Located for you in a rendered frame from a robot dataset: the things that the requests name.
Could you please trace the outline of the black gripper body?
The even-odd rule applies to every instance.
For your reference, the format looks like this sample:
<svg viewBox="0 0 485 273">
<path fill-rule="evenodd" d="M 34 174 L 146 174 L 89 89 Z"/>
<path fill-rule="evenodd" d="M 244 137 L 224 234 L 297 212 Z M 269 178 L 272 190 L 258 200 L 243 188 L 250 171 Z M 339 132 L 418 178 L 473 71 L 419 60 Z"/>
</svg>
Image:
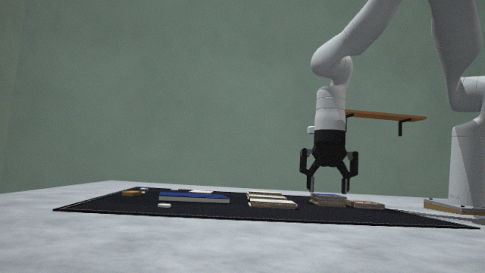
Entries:
<svg viewBox="0 0 485 273">
<path fill-rule="evenodd" d="M 317 161 L 323 152 L 328 152 L 328 156 L 321 164 L 321 167 L 337 167 L 339 164 L 333 154 L 338 152 L 343 160 L 347 155 L 345 144 L 346 132 L 344 130 L 315 130 L 312 155 Z"/>
</svg>

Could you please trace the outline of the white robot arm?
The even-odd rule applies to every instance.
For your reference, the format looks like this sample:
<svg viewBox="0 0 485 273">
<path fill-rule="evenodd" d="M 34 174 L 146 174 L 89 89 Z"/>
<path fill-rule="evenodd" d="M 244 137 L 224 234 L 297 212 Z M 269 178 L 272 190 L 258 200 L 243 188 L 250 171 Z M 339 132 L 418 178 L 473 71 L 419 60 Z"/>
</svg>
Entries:
<svg viewBox="0 0 485 273">
<path fill-rule="evenodd" d="M 457 112 L 480 112 L 474 120 L 452 129 L 448 202 L 485 207 L 485 76 L 461 77 L 483 45 L 477 7 L 474 0 L 428 1 L 449 106 Z M 340 34 L 314 53 L 311 70 L 331 82 L 317 92 L 314 126 L 307 128 L 307 134 L 346 131 L 346 91 L 353 70 L 350 56 L 363 53 L 382 34 L 401 2 L 368 0 Z"/>
</svg>

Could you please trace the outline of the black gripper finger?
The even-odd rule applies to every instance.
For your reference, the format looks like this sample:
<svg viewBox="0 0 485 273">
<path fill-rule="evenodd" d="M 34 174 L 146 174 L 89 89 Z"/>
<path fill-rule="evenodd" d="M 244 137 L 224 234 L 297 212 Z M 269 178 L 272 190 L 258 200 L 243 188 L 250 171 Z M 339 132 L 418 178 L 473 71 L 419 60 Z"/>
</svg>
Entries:
<svg viewBox="0 0 485 273">
<path fill-rule="evenodd" d="M 328 156 L 328 152 L 323 152 L 321 157 L 317 161 L 315 160 L 309 169 L 306 169 L 307 158 L 312 153 L 312 150 L 313 149 L 306 149 L 306 148 L 300 150 L 300 165 L 299 165 L 299 171 L 307 176 L 306 187 L 310 193 L 314 192 L 313 174 L 316 172 L 317 169 L 319 169 L 319 167 L 321 166 L 325 158 Z"/>
<path fill-rule="evenodd" d="M 348 160 L 350 160 L 350 172 L 348 172 L 346 165 L 340 157 L 338 152 L 333 154 L 339 166 L 337 169 L 340 171 L 342 178 L 342 194 L 349 192 L 349 180 L 351 177 L 358 175 L 358 152 L 347 152 Z"/>
</svg>

